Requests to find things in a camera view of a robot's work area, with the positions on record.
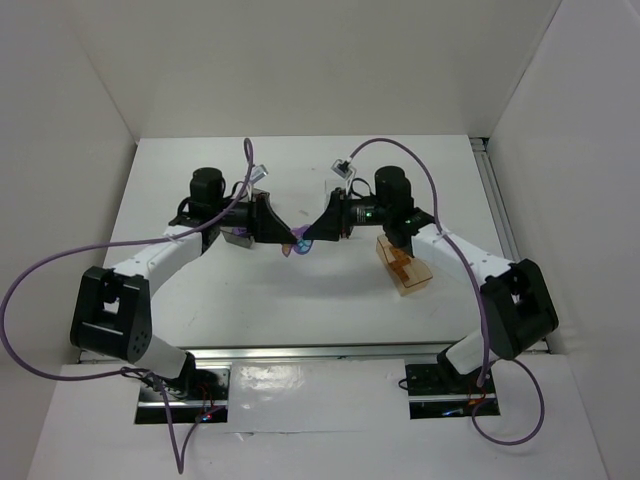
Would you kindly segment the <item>brown lego brick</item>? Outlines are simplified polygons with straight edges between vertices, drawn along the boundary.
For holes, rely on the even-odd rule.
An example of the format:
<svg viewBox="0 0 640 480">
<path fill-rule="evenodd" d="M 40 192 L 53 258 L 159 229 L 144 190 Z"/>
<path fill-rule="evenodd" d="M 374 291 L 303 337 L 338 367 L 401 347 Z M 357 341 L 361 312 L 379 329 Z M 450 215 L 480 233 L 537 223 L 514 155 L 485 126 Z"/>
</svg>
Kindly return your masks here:
<svg viewBox="0 0 640 480">
<path fill-rule="evenodd" d="M 400 265 L 406 265 L 411 262 L 410 257 L 401 249 L 390 246 L 389 253 L 391 255 L 391 263 L 398 263 Z"/>
<path fill-rule="evenodd" d="M 410 266 L 411 262 L 409 264 L 406 265 L 400 265 L 398 263 L 390 263 L 389 266 L 391 267 L 392 271 L 395 273 L 395 275 L 398 277 L 398 279 L 402 282 L 402 283 L 406 283 L 410 280 L 410 275 L 409 273 L 406 271 L 406 267 Z"/>
</svg>

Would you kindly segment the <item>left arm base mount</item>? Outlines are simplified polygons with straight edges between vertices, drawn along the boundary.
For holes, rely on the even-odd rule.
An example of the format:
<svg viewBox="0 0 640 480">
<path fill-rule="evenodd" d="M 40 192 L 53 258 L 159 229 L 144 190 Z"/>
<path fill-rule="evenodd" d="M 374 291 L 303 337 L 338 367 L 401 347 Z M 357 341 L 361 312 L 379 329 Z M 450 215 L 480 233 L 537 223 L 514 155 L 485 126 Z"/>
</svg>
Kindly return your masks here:
<svg viewBox="0 0 640 480">
<path fill-rule="evenodd" d="M 228 421 L 230 370 L 197 369 L 190 380 L 167 380 L 150 373 L 134 372 L 124 367 L 125 378 L 138 380 L 140 389 L 134 422 L 138 425 L 167 423 L 166 408 L 175 424 L 204 424 Z"/>
</svg>

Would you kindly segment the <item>amber plastic container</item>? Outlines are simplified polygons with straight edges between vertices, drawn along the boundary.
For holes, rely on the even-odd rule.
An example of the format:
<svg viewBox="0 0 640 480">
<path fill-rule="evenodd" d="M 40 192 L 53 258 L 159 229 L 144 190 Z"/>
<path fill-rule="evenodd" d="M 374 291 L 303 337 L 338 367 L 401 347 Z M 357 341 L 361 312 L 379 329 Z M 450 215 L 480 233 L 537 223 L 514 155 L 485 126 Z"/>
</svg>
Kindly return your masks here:
<svg viewBox="0 0 640 480">
<path fill-rule="evenodd" d="M 385 235 L 377 237 L 376 253 L 401 297 L 424 289 L 433 279 L 424 262 L 394 247 Z"/>
</svg>

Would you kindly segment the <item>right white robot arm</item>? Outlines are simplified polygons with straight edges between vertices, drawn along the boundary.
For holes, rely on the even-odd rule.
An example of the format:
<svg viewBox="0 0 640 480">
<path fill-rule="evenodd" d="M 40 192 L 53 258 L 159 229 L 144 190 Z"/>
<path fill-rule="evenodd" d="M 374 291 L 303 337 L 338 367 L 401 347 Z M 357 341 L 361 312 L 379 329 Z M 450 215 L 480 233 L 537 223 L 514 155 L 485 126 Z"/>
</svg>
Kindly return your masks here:
<svg viewBox="0 0 640 480">
<path fill-rule="evenodd" d="M 308 241 L 339 241 L 356 226 L 380 226 L 389 243 L 412 258 L 469 282 L 480 303 L 481 326 L 437 356 L 441 375 L 483 379 L 497 360 L 514 360 L 559 325 L 539 266 L 495 256 L 437 225 L 414 204 L 411 184 L 395 166 L 378 169 L 374 192 L 352 198 L 334 189 L 324 213 L 303 234 Z"/>
</svg>

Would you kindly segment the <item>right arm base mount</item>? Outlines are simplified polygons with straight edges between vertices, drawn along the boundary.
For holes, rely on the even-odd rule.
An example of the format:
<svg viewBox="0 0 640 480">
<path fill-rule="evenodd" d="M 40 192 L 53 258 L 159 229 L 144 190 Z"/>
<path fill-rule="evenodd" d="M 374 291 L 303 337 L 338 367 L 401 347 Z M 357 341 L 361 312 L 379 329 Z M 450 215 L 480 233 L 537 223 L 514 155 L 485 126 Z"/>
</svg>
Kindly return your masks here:
<svg viewBox="0 0 640 480">
<path fill-rule="evenodd" d="M 436 364 L 407 364 L 398 387 L 408 395 L 412 420 L 471 417 L 475 407 L 478 416 L 500 415 L 491 377 L 478 387 L 472 374 L 449 381 L 440 376 Z"/>
</svg>

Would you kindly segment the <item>purple butterfly lego piece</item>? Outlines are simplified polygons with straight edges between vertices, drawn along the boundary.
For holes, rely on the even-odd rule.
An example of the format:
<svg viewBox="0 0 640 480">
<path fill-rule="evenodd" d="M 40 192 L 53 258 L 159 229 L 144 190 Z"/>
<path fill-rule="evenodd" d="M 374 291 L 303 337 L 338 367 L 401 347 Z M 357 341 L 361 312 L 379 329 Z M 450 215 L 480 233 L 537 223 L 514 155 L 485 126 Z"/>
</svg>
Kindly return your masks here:
<svg viewBox="0 0 640 480">
<path fill-rule="evenodd" d="M 300 227 L 296 227 L 291 230 L 292 235 L 295 237 L 296 242 L 294 244 L 283 244 L 281 251 L 285 257 L 289 257 L 292 253 L 295 253 L 293 250 L 294 246 L 298 242 L 299 239 L 304 239 L 304 233 L 309 228 L 309 225 L 303 225 Z"/>
</svg>

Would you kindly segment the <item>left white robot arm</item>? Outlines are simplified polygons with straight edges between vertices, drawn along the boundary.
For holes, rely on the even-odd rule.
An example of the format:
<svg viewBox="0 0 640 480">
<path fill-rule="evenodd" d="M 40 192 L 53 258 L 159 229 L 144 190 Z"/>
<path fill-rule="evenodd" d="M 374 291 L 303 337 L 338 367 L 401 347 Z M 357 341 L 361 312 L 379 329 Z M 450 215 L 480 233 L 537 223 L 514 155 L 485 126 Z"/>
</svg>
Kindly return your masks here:
<svg viewBox="0 0 640 480">
<path fill-rule="evenodd" d="M 193 354 L 154 335 L 152 297 L 207 252 L 223 228 L 238 228 L 257 243 L 296 241 L 272 210 L 268 193 L 231 199 L 225 197 L 225 187 L 220 170 L 196 170 L 188 197 L 165 231 L 167 241 L 111 268 L 91 267 L 83 274 L 70 330 L 73 346 L 149 370 L 179 397 L 214 383 L 214 375 L 197 368 Z"/>
</svg>

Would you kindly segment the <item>purple flower lego piece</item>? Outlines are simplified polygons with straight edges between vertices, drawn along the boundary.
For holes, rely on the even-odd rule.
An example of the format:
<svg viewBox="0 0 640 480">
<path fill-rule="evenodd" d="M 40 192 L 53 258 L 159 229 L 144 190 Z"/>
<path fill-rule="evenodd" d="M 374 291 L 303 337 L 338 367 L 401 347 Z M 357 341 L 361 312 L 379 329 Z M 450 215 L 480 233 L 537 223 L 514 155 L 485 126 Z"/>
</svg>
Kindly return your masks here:
<svg viewBox="0 0 640 480">
<path fill-rule="evenodd" d="M 299 239 L 293 250 L 298 255 L 306 255 L 310 252 L 313 246 L 312 240 Z"/>
</svg>

